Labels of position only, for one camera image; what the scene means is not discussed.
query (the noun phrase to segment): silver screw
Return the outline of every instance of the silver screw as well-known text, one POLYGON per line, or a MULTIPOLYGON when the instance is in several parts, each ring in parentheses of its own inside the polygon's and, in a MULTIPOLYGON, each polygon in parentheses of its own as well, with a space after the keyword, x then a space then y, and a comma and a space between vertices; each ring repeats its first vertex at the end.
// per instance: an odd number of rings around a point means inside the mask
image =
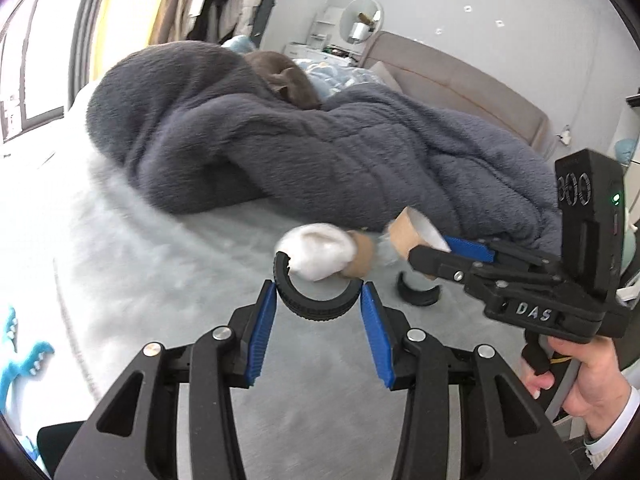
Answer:
POLYGON ((142 353, 147 357, 155 357, 162 350, 160 343, 149 343, 142 349, 142 353))
POLYGON ((213 339, 224 341, 225 339, 229 339, 233 334, 233 330, 231 330, 228 326, 219 326, 218 328, 213 329, 211 335, 213 336, 213 339))
POLYGON ((419 343, 420 341, 424 341, 427 339, 427 335, 424 333, 424 330, 420 330, 419 328, 412 328, 409 332, 406 333, 406 338, 409 341, 414 341, 419 343))
POLYGON ((478 355, 485 359, 491 359, 493 356, 495 356, 494 347, 489 345, 480 345, 478 347, 478 355))

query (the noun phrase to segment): headboard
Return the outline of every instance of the headboard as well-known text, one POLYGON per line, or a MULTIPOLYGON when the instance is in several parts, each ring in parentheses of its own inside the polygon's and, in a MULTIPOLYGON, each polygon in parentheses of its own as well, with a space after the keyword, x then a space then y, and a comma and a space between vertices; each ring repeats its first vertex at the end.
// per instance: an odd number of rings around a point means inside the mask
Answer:
POLYGON ((545 113, 477 68, 417 41, 379 32, 367 42, 360 66, 382 61, 402 91, 420 102, 482 117, 541 153, 548 135, 545 113))

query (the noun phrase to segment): human hand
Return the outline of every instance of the human hand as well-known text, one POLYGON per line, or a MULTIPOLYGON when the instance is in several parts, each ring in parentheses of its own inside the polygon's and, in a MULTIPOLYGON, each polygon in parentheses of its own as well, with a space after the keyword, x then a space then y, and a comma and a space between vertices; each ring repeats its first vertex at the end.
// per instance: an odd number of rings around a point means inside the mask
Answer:
MULTIPOLYGON (((600 438, 618 420, 631 395, 631 386, 620 372, 613 341, 601 336, 585 345, 555 337, 549 337, 548 341, 556 352, 582 362, 562 407, 569 415, 584 419, 592 438, 600 438)), ((548 390, 554 385, 551 372, 536 376, 524 361, 521 378, 536 399, 541 389, 548 390)))

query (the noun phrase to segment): blue stuffed toy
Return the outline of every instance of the blue stuffed toy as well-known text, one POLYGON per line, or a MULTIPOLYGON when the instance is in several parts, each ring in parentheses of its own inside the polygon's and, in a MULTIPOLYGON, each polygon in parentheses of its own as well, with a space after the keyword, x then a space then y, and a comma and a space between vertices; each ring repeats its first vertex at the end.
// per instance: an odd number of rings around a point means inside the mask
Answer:
MULTIPOLYGON (((6 400, 9 387, 18 377, 32 377, 37 375, 41 362, 46 354, 53 354, 53 346, 44 341, 35 343, 29 352, 18 355, 15 347, 15 335, 18 319, 15 309, 10 306, 9 313, 0 333, 0 413, 6 413, 6 400)), ((22 447, 31 457, 37 460, 40 453, 35 444, 26 436, 17 436, 22 447)))

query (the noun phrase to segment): gray blanket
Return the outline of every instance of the gray blanket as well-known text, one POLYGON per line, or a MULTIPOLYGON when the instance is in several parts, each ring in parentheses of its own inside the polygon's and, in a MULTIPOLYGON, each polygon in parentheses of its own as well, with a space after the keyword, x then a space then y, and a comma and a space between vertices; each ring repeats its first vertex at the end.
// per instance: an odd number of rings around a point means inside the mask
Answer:
POLYGON ((298 110, 240 55, 185 41, 109 70, 87 125, 129 183, 167 212, 271 196, 312 221, 382 230, 410 205, 446 235, 506 235, 559 253, 554 176, 529 146, 384 86, 298 110))

